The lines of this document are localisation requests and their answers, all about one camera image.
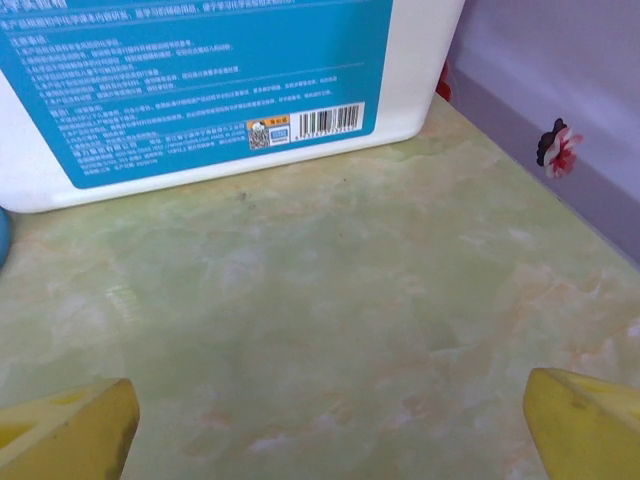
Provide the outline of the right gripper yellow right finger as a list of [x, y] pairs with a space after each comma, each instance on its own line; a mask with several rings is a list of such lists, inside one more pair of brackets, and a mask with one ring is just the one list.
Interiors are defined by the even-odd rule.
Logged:
[[639, 478], [638, 388], [535, 368], [523, 412], [549, 478]]

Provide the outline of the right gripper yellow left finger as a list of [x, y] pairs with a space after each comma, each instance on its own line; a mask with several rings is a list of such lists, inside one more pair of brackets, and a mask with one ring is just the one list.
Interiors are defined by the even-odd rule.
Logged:
[[3, 479], [119, 479], [139, 424], [127, 378], [1, 409]]

